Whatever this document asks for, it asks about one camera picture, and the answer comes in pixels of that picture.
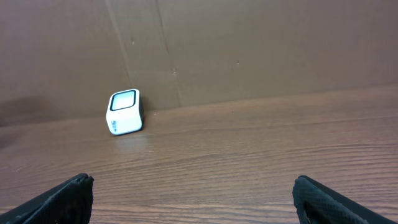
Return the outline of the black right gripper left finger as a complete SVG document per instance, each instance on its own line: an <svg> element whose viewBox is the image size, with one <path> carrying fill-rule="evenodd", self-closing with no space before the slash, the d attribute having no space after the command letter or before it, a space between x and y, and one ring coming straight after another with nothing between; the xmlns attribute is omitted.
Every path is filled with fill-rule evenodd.
<svg viewBox="0 0 398 224"><path fill-rule="evenodd" d="M89 224L94 178L81 173L1 215L4 224Z"/></svg>

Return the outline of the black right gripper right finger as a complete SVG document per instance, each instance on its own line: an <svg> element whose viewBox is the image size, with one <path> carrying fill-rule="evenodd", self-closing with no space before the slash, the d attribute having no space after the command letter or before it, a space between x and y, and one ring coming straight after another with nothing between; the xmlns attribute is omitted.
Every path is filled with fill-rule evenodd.
<svg viewBox="0 0 398 224"><path fill-rule="evenodd" d="M306 175L295 180L292 196L300 224L397 224Z"/></svg>

